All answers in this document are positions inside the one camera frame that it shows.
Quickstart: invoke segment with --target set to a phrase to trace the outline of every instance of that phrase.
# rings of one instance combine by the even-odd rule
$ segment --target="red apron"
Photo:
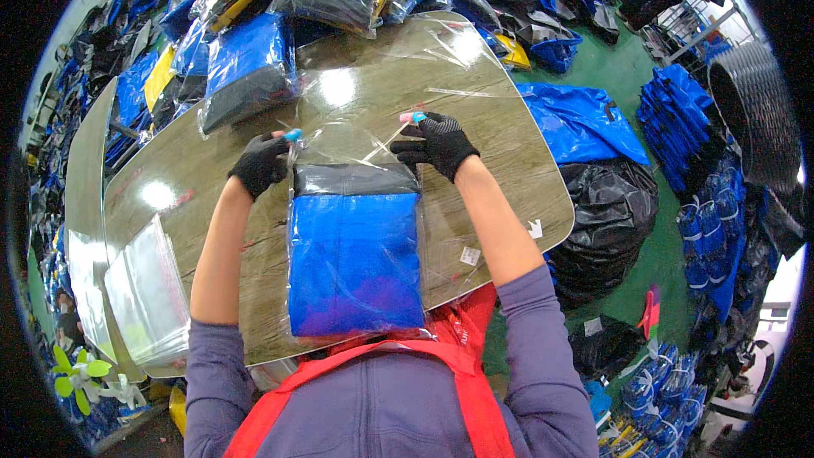
[[[409,349],[441,359],[455,373],[455,387],[466,431],[477,458],[514,456],[501,409],[483,375],[483,339],[492,317],[496,291],[493,284],[484,285],[459,305],[431,312],[439,341],[385,340],[335,353],[323,360],[301,363],[280,387],[259,399],[232,437],[225,458],[253,457],[286,407],[291,392],[305,382],[319,377],[345,361],[373,349]]]

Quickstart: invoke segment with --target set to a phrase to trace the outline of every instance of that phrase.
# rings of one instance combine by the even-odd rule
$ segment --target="barcode sticker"
[[[602,331],[602,321],[599,320],[599,317],[593,319],[592,321],[585,321],[585,338],[588,336],[593,336],[597,332]]]
[[[477,265],[480,258],[480,249],[470,248],[469,246],[463,247],[461,253],[461,262],[468,263],[469,265]]]

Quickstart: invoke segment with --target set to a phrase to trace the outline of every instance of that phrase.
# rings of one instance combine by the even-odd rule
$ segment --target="green fan blade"
[[[58,377],[54,381],[54,390],[56,391],[56,394],[62,396],[63,398],[67,398],[71,395],[71,391],[73,391],[71,379],[68,377]]]
[[[71,361],[67,360],[65,351],[59,348],[59,345],[54,345],[54,359],[56,359],[56,364],[59,366],[71,368]]]
[[[91,377],[104,377],[110,371],[110,363],[102,360],[96,360],[88,364],[88,375]]]
[[[82,412],[86,416],[90,415],[90,404],[88,403],[88,397],[85,396],[85,392],[83,390],[78,390],[76,392],[76,406],[79,408],[79,412]]]

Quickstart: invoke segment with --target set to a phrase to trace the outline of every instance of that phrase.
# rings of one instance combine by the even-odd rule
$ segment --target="purple jacket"
[[[587,395],[546,266],[497,288],[508,331],[509,392],[498,402],[517,456],[598,456]],[[193,322],[185,456],[222,456],[251,410],[236,325]],[[473,456],[453,372],[380,351],[295,391],[258,456]]]

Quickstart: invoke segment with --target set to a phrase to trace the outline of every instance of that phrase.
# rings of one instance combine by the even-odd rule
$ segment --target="black glove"
[[[286,160],[278,158],[288,152],[288,140],[273,138],[271,133],[254,137],[246,146],[227,177],[235,176],[249,191],[251,199],[286,178]]]
[[[395,141],[390,150],[405,165],[430,163],[449,182],[455,183],[458,166],[473,154],[480,156],[480,152],[472,147],[461,124],[453,117],[433,112],[427,112],[426,116],[418,126],[405,127],[401,133],[406,137],[426,138],[425,141]]]

